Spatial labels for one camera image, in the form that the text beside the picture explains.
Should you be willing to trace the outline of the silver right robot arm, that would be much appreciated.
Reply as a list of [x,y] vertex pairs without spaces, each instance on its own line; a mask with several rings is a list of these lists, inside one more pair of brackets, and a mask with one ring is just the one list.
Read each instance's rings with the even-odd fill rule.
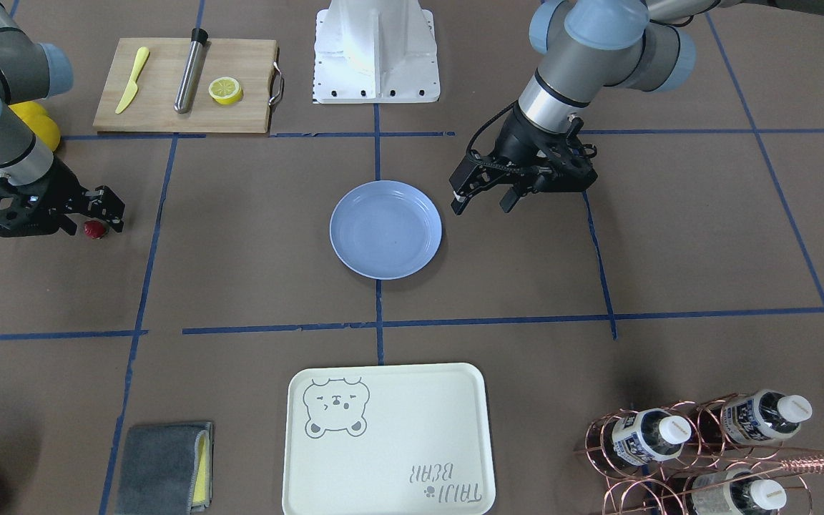
[[124,203],[106,186],[92,190],[14,113],[17,102],[71,90],[73,71],[57,46],[33,42],[0,3],[0,237],[77,232],[72,215],[123,232]]

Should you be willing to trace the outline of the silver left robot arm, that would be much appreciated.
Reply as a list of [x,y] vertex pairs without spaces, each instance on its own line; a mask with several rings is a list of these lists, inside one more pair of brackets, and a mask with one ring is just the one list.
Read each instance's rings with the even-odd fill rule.
[[546,1],[530,23],[542,59],[504,118],[490,153],[472,146],[449,177],[451,209],[499,185],[504,212],[527,195],[585,192],[596,149],[579,140],[582,112],[605,87],[666,92],[687,81],[697,50],[680,24],[732,1]]

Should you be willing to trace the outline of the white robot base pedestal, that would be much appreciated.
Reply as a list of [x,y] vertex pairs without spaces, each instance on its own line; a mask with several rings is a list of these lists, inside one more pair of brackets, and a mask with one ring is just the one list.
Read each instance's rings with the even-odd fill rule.
[[333,1],[315,20],[315,104],[441,97],[433,13],[418,1]]

